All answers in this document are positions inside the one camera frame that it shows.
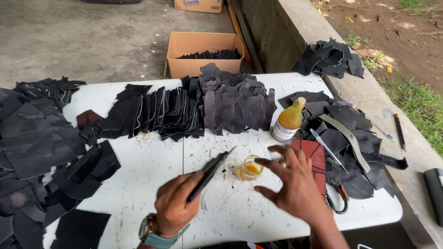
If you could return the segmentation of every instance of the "glue bottle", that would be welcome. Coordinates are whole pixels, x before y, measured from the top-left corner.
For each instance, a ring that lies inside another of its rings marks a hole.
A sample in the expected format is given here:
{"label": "glue bottle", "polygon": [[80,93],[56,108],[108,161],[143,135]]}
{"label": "glue bottle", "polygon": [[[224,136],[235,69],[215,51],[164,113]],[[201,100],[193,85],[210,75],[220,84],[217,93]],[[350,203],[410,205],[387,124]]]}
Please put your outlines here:
{"label": "glue bottle", "polygon": [[280,142],[289,141],[302,124],[302,110],[306,99],[299,97],[292,106],[282,111],[272,128],[272,136]]}

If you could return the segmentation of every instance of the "bottle label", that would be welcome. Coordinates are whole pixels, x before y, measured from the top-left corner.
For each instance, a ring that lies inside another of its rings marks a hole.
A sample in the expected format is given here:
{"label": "bottle label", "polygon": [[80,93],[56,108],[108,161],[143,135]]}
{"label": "bottle label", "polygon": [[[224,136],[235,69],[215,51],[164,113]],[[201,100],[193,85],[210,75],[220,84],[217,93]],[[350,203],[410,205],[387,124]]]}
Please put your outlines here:
{"label": "bottle label", "polygon": [[277,120],[276,124],[272,128],[272,135],[281,142],[286,142],[291,140],[294,134],[297,132],[297,129],[288,129],[280,124],[280,121]]}

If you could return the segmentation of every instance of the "white folding table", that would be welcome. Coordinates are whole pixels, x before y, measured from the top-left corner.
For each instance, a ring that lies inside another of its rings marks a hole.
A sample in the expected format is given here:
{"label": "white folding table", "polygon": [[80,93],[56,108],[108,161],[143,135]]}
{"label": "white folding table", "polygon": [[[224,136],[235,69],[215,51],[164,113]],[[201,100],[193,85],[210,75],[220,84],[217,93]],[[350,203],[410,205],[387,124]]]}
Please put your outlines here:
{"label": "white folding table", "polygon": [[[276,100],[297,91],[324,91],[332,96],[324,82],[317,75],[302,76],[298,73],[260,74],[257,80],[267,89],[274,88]],[[165,86],[173,89],[181,86],[179,79],[139,82],[104,83],[81,86],[63,112],[68,121],[76,124],[76,116],[92,109],[106,117],[117,93],[126,84],[153,85],[150,92]],[[278,109],[272,123],[283,111]],[[235,168],[248,155],[266,158],[279,157],[267,151],[269,145],[277,144],[270,133],[250,129],[242,134],[223,131],[224,136],[215,136],[206,130],[199,139],[187,138],[174,142],[161,141],[157,132],[139,134],[127,139],[120,137],[109,140],[121,165],[114,176],[103,182],[93,197],[85,199],[78,209],[111,214],[100,249],[131,249],[139,244],[140,222],[149,212],[155,212],[154,202],[157,189],[168,180],[200,169],[210,157],[230,150],[235,151],[222,164],[215,177],[202,191],[199,214],[191,226],[172,248],[197,248],[226,241],[264,242],[310,234],[309,226],[279,210],[275,205],[253,191],[253,186],[262,185],[278,190],[282,186],[279,178],[264,169],[255,181],[241,181],[236,177]],[[328,192],[339,209],[343,203],[338,193],[327,185]],[[366,200],[351,199],[345,214],[335,214],[340,230],[388,224],[400,220],[402,208],[397,199],[391,198],[385,189],[374,191],[374,197]],[[47,227],[44,246],[49,249],[55,239],[58,222]]]}

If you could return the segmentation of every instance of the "cardboard box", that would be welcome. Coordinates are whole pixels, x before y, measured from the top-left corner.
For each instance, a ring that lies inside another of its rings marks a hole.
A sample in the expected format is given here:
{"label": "cardboard box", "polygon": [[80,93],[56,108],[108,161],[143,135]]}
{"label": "cardboard box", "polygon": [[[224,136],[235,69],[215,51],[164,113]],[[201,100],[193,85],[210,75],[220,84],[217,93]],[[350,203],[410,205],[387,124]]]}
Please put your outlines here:
{"label": "cardboard box", "polygon": [[[176,59],[184,54],[202,53],[206,50],[211,53],[223,49],[233,51],[236,48],[238,53],[241,54],[241,59]],[[187,75],[191,77],[199,76],[202,74],[200,67],[210,62],[214,62],[222,71],[237,74],[240,72],[240,64],[244,56],[245,48],[235,34],[172,32],[169,38],[166,63],[169,63],[169,70],[173,79]]]}
{"label": "cardboard box", "polygon": [[198,12],[221,13],[223,0],[174,0],[175,9]]}

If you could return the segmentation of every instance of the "pencil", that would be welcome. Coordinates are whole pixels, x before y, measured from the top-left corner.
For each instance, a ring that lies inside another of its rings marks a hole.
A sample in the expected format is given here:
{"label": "pencil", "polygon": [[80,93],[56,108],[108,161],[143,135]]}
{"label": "pencil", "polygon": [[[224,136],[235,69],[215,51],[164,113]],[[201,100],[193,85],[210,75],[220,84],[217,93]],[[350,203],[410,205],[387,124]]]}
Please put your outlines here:
{"label": "pencil", "polygon": [[395,117],[395,124],[397,125],[398,136],[400,137],[401,147],[403,148],[404,152],[406,152],[406,143],[404,142],[403,131],[401,130],[400,118],[398,116],[398,113],[396,113],[394,117]]}

